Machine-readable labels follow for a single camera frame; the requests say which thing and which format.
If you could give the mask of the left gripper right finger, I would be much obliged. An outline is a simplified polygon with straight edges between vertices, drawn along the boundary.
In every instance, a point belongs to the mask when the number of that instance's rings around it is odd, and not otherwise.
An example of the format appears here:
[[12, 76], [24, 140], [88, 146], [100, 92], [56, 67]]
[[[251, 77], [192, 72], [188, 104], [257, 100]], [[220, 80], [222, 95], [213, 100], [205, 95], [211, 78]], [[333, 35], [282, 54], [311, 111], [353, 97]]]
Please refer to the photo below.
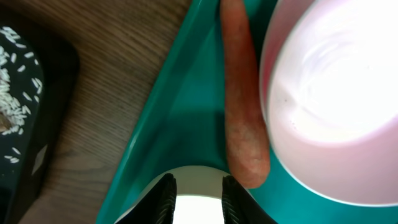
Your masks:
[[231, 175], [223, 177], [221, 204], [225, 224], [277, 224]]

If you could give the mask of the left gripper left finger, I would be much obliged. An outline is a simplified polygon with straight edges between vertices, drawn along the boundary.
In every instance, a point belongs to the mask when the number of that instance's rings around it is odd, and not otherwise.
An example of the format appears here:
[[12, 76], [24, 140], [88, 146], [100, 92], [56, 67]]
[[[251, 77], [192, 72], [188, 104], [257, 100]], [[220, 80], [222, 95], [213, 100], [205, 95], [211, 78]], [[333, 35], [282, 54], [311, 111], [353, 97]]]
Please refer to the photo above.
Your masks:
[[172, 174], [165, 174], [116, 224], [172, 224], [176, 199], [177, 181]]

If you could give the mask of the white bowl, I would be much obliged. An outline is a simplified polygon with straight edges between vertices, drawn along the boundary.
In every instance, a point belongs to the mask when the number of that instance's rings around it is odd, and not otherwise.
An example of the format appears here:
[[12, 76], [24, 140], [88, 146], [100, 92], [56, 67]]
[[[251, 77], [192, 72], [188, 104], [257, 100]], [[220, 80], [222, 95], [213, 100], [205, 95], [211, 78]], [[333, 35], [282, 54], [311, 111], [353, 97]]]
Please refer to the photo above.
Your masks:
[[158, 175], [144, 188], [137, 200], [116, 221], [130, 212], [153, 186], [165, 175], [177, 181], [177, 199], [172, 224], [224, 223], [221, 204], [223, 177], [228, 174], [206, 166], [183, 166]]

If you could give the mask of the orange carrot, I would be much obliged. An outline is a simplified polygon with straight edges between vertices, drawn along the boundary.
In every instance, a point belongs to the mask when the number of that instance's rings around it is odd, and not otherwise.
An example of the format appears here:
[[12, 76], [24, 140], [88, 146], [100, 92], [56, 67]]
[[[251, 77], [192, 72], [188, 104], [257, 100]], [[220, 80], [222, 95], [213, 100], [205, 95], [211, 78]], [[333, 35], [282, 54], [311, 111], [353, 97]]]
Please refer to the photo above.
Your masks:
[[271, 165], [259, 99], [256, 53], [243, 1], [221, 0], [220, 21], [228, 166], [241, 185], [254, 189], [265, 182]]

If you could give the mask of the black plastic tray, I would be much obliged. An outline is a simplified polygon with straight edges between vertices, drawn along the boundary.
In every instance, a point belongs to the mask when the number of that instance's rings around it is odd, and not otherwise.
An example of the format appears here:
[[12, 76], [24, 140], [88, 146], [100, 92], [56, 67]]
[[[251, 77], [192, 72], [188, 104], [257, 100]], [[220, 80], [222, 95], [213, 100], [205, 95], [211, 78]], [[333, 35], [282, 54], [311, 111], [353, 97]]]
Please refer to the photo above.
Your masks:
[[1, 223], [17, 223], [39, 195], [80, 68], [59, 35], [1, 18]]

